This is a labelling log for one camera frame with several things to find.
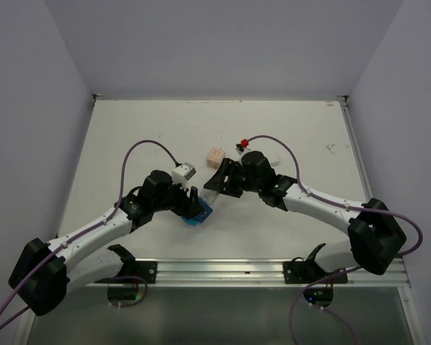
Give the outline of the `blue pink cube socket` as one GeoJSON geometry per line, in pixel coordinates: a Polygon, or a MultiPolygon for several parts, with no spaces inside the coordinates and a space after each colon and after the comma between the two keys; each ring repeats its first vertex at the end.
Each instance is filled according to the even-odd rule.
{"type": "Polygon", "coordinates": [[[198,214],[192,218],[185,218],[184,216],[181,219],[190,226],[198,226],[205,222],[205,220],[212,214],[213,208],[205,201],[203,198],[198,198],[198,203],[201,206],[198,214]]]}

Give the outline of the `white plug adapter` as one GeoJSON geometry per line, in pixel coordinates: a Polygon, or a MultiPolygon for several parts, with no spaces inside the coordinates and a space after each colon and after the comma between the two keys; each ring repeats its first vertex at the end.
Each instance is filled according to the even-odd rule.
{"type": "Polygon", "coordinates": [[[209,205],[212,206],[215,204],[219,197],[219,192],[214,190],[203,190],[201,194],[201,198],[209,205]]]}

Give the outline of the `beige cube socket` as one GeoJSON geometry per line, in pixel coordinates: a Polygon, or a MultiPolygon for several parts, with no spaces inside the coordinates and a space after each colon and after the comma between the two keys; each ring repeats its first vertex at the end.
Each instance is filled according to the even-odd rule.
{"type": "Polygon", "coordinates": [[[206,157],[206,165],[214,170],[217,170],[226,157],[226,151],[222,148],[213,147],[210,149],[206,157]]]}

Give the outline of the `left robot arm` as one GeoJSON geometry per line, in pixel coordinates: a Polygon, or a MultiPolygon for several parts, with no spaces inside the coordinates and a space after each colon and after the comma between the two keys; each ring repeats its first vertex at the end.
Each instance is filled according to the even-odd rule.
{"type": "Polygon", "coordinates": [[[152,171],[142,185],[122,194],[114,207],[68,235],[29,241],[9,278],[9,286],[37,316],[54,310],[65,296],[97,280],[140,283],[134,256],[114,240],[171,211],[193,220],[205,214],[196,187],[187,187],[195,168],[187,163],[171,173],[152,171]]]}

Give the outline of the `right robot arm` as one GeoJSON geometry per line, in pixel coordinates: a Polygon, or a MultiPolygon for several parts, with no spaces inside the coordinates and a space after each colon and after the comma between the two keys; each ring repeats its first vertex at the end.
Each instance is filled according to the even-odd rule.
{"type": "Polygon", "coordinates": [[[372,198],[367,203],[340,201],[330,196],[315,198],[302,190],[297,179],[274,171],[260,152],[248,152],[239,161],[223,159],[204,188],[239,198],[257,193],[263,202],[283,211],[301,213],[342,231],[345,239],[319,244],[302,261],[292,261],[291,271],[301,281],[322,282],[350,267],[382,275],[407,240],[386,205],[372,198]]]}

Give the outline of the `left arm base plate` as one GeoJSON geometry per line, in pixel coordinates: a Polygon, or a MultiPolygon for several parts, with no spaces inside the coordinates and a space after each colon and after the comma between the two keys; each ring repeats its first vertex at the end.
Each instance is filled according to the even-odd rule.
{"type": "Polygon", "coordinates": [[[147,284],[155,284],[157,276],[156,261],[133,261],[124,263],[119,277],[137,276],[142,278],[147,284]]]}

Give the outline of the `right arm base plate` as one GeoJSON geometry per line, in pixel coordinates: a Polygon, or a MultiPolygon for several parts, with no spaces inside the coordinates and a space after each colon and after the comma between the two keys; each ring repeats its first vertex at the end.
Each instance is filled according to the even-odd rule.
{"type": "Polygon", "coordinates": [[[282,263],[282,273],[286,284],[309,284],[338,271],[326,273],[313,261],[295,257],[282,263]]]}

